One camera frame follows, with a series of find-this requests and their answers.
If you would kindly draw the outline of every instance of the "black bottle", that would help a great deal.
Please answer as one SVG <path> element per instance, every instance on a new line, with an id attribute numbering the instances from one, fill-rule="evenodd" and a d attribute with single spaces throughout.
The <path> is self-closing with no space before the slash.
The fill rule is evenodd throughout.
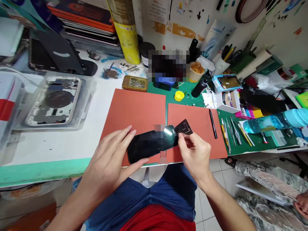
<path id="1" fill-rule="evenodd" d="M 199 83 L 197 83 L 195 88 L 192 90 L 192 96 L 197 98 L 204 91 L 204 89 L 207 88 L 207 82 L 207 80 L 200 80 Z"/>

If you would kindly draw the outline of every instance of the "orange silicone mat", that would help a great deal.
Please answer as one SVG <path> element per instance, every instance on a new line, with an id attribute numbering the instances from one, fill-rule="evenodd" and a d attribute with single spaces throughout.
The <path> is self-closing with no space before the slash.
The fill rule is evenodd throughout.
<path id="1" fill-rule="evenodd" d="M 168 104 L 168 125 L 176 127 L 184 119 L 187 119 L 192 131 L 211 144 L 210 159 L 226 158 L 228 154 L 221 132 L 217 110 L 211 109 L 211 112 L 218 137 L 217 139 L 214 137 L 210 112 L 207 108 Z M 179 146 L 167 150 L 167 159 L 169 163 L 183 161 Z"/>
<path id="2" fill-rule="evenodd" d="M 116 89 L 105 126 L 101 135 L 106 135 L 132 125 L 136 135 L 154 130 L 155 124 L 165 124 L 166 96 L 139 91 Z M 149 163 L 159 162 L 160 154 L 150 158 Z M 129 166 L 127 153 L 122 166 Z"/>

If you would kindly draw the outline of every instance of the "red shirt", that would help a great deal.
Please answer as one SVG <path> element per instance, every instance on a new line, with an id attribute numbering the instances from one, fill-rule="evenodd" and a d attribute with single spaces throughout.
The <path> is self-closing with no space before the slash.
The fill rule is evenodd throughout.
<path id="1" fill-rule="evenodd" d="M 161 205 L 151 204 L 138 211 L 120 231 L 188 231 L 196 230 L 194 222 L 186 221 Z"/>

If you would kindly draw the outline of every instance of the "paper roll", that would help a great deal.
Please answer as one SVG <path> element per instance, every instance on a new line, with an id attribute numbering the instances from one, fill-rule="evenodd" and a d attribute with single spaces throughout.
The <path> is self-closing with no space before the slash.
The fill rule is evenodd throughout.
<path id="1" fill-rule="evenodd" d="M 256 71 L 257 67 L 261 65 L 265 60 L 269 59 L 271 56 L 272 54 L 267 49 L 260 51 L 257 54 L 257 57 L 251 63 L 249 63 L 240 73 L 236 75 L 237 78 L 245 79 L 254 71 Z"/>

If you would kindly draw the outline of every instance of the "yellow cap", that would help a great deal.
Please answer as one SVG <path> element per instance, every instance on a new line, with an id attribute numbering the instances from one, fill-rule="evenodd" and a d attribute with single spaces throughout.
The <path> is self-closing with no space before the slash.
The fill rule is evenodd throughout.
<path id="1" fill-rule="evenodd" d="M 177 91 L 174 95 L 176 101 L 181 101 L 184 98 L 184 93 L 182 91 Z"/>

